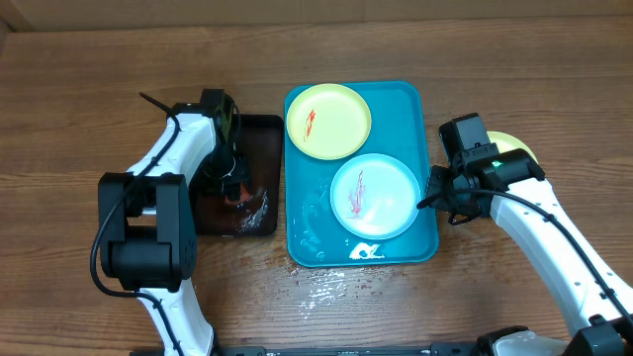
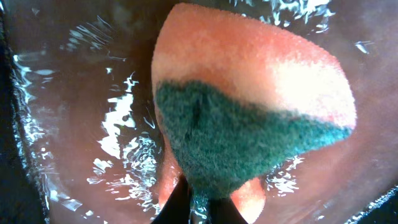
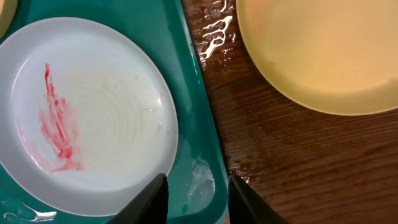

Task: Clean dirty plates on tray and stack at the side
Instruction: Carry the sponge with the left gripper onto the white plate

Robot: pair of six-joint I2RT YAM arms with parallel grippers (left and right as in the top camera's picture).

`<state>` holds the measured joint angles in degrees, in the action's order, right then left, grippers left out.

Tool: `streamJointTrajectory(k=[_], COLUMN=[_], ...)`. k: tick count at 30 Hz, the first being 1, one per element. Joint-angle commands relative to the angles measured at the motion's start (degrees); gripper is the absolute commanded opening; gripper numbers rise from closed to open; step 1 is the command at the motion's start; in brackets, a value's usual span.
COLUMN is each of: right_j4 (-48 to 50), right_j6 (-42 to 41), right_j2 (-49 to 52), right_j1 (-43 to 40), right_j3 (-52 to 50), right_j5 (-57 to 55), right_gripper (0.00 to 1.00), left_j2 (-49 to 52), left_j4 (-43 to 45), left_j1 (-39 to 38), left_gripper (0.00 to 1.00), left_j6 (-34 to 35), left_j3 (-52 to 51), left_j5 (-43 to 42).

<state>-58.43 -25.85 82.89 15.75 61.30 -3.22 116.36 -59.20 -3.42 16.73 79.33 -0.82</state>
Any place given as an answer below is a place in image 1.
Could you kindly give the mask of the yellow plate top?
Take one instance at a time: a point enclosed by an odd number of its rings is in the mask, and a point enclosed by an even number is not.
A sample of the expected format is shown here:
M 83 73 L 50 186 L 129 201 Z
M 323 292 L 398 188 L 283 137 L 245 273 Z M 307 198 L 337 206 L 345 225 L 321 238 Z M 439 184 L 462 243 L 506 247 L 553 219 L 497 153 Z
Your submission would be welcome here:
M 319 84 L 301 92 L 286 113 L 291 142 L 304 154 L 336 160 L 356 152 L 369 137 L 372 114 L 366 101 L 341 84 Z

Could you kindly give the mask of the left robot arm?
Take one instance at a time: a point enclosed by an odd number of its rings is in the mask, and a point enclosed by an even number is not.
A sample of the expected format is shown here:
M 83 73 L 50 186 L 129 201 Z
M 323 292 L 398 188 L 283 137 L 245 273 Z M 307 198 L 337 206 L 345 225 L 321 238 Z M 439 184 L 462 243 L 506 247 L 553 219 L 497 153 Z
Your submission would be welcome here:
M 246 158 L 237 148 L 242 119 L 223 89 L 205 89 L 196 103 L 147 102 L 166 115 L 163 134 L 124 173 L 98 183 L 99 228 L 89 257 L 103 294 L 145 306 L 166 355 L 210 355 L 215 334 L 192 283 L 197 193 L 239 206 L 250 197 Z

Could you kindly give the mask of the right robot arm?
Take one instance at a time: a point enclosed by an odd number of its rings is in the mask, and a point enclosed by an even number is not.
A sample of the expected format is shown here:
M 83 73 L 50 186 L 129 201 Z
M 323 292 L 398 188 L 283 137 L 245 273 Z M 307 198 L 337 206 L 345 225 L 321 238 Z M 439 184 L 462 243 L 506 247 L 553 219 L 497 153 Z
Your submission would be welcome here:
M 472 355 L 629 355 L 632 289 L 603 261 L 565 213 L 527 147 L 493 140 L 478 114 L 438 129 L 448 164 L 433 166 L 419 209 L 459 225 L 490 218 L 518 245 L 560 309 L 570 341 L 510 326 L 480 336 Z

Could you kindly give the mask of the orange and green sponge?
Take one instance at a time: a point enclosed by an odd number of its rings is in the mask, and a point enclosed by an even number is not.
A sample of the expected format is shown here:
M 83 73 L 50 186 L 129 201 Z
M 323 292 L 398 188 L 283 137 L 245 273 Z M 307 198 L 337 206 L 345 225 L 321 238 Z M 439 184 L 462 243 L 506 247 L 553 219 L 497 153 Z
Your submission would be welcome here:
M 246 183 L 230 184 L 224 188 L 224 202 L 228 206 L 239 206 L 251 197 L 252 194 Z

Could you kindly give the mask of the yellow plate bottom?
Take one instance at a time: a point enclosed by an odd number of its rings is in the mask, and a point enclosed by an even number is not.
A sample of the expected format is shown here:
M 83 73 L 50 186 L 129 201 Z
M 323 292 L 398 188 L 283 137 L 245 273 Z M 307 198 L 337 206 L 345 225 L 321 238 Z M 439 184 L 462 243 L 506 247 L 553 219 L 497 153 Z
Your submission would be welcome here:
M 488 136 L 491 143 L 495 143 L 497 145 L 497 149 L 500 153 L 505 153 L 515 149 L 523 149 L 535 162 L 537 162 L 537 158 L 533 151 L 524 142 L 522 142 L 515 136 L 508 133 L 492 131 L 488 131 Z

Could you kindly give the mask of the light blue plate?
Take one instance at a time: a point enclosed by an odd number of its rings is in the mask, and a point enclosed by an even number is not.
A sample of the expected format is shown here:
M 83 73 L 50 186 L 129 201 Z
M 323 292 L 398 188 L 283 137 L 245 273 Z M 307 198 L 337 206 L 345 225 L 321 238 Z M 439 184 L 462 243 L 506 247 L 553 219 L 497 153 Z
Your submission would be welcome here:
M 418 215 L 421 199 L 413 172 L 392 156 L 367 153 L 335 173 L 329 200 L 338 222 L 354 235 L 386 240 L 404 233 Z

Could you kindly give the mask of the yellow plate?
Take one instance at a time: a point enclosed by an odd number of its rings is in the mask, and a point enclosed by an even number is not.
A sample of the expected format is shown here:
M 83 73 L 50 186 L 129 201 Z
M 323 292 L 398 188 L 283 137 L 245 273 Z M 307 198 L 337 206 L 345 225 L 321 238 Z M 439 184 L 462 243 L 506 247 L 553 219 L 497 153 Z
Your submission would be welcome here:
M 366 101 L 341 84 L 319 84 L 301 92 L 286 113 L 291 142 L 304 154 L 336 160 L 356 152 L 369 137 L 372 114 Z
M 488 131 L 488 136 L 491 143 L 495 143 L 497 145 L 497 149 L 500 153 L 505 153 L 515 149 L 523 149 L 535 162 L 537 162 L 537 158 L 533 151 L 524 142 L 522 142 L 515 136 L 508 133 L 492 131 Z

